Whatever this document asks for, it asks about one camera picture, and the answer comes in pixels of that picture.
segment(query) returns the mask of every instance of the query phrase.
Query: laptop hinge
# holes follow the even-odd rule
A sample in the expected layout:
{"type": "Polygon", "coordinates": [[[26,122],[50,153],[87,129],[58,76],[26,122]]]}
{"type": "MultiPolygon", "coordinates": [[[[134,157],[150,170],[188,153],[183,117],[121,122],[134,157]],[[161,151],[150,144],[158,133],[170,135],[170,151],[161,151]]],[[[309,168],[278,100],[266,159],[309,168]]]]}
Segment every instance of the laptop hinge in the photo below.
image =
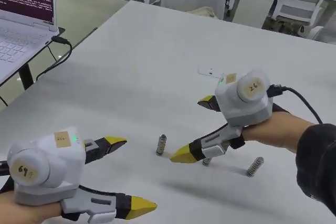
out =
{"type": "Polygon", "coordinates": [[[50,30],[49,29],[49,26],[44,26],[44,25],[41,25],[41,24],[38,24],[38,23],[33,23],[33,26],[36,27],[36,28],[39,28],[39,29],[43,29],[43,30],[50,30]]]}

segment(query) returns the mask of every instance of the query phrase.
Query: coil spring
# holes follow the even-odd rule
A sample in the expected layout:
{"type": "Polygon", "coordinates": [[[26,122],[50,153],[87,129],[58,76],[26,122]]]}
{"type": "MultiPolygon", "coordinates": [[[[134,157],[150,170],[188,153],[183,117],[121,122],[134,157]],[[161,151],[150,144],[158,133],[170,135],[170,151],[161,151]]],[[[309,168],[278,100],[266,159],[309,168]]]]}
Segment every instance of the coil spring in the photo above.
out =
{"type": "Polygon", "coordinates": [[[166,135],[162,134],[159,137],[158,147],[156,148],[156,154],[158,156],[161,156],[163,154],[164,148],[166,147],[166,141],[167,141],[166,135]]]}
{"type": "Polygon", "coordinates": [[[202,165],[208,166],[211,160],[212,160],[211,157],[207,157],[207,158],[203,159],[202,165]]]}
{"type": "Polygon", "coordinates": [[[246,175],[248,177],[253,177],[254,174],[257,172],[257,170],[260,168],[260,166],[264,163],[264,158],[263,157],[258,157],[254,162],[251,164],[249,169],[246,171],[246,175]]]}

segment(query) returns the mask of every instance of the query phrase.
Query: black sleeve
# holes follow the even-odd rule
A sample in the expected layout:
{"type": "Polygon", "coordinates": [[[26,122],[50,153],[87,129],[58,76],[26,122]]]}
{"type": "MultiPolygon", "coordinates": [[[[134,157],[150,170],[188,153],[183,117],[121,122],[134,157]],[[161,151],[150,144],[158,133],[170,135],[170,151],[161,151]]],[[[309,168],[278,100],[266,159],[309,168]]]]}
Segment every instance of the black sleeve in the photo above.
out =
{"type": "Polygon", "coordinates": [[[302,191],[336,216],[336,126],[309,127],[299,141],[296,165],[302,191]]]}

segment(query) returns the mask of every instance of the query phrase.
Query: laptop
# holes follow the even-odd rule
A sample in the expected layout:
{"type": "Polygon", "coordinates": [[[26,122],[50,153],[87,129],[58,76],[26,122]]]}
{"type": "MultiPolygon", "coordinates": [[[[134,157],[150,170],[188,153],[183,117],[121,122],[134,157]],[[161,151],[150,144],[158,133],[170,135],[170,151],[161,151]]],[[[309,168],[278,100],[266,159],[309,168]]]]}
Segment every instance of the laptop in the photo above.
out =
{"type": "Polygon", "coordinates": [[[55,2],[0,0],[0,85],[59,34],[55,2]]]}

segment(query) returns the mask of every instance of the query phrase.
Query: white motor housing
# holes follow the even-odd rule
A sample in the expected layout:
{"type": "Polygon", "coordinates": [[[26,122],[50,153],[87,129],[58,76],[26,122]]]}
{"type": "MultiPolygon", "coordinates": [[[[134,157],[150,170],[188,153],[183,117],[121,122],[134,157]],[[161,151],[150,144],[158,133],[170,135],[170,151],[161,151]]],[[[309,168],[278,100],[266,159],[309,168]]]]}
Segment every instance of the white motor housing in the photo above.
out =
{"type": "Polygon", "coordinates": [[[272,98],[267,97],[269,86],[270,81],[261,70],[223,76],[215,95],[227,123],[232,127],[244,127],[267,120],[273,105],[272,98]]]}
{"type": "Polygon", "coordinates": [[[15,201],[39,206],[73,197],[85,159],[85,144],[74,127],[14,144],[7,162],[15,182],[15,201]]]}

